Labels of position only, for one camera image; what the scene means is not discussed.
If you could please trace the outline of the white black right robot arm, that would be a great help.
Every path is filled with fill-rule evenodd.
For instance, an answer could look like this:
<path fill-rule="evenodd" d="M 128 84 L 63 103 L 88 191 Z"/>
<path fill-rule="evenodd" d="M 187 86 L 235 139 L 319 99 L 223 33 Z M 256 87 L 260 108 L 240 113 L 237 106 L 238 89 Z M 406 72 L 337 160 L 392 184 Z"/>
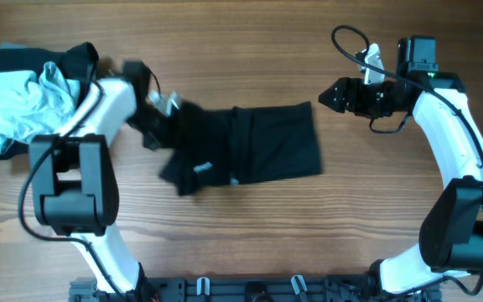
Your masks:
<path fill-rule="evenodd" d="M 405 112 L 422 128 L 443 181 L 418 242 L 371 265 L 362 286 L 364 299 L 404 299 L 445 281 L 477 295 L 483 288 L 483 137 L 460 78 L 411 71 L 402 79 L 366 84 L 342 77 L 318 101 L 370 121 Z"/>

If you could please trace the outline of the black t-shirt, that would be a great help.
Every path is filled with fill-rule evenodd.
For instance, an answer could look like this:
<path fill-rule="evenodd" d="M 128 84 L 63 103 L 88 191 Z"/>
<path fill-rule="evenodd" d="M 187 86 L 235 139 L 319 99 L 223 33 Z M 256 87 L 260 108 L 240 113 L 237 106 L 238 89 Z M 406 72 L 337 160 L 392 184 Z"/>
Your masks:
<path fill-rule="evenodd" d="M 180 196 L 322 172 L 310 102 L 226 110 L 185 102 L 174 125 L 174 153 L 159 176 Z"/>

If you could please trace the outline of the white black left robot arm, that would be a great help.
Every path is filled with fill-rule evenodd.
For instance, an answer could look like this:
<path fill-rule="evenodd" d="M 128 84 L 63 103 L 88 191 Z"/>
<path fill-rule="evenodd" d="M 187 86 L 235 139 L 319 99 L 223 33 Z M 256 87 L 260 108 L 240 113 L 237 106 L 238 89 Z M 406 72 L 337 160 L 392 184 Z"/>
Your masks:
<path fill-rule="evenodd" d="M 109 147 L 129 124 L 150 149 L 171 139 L 180 96 L 148 89 L 147 77 L 93 81 L 76 114 L 56 134 L 29 145 L 31 168 L 18 198 L 22 228 L 43 242 L 74 245 L 95 275 L 100 301 L 154 301 L 142 264 L 129 252 L 116 219 L 117 186 Z"/>

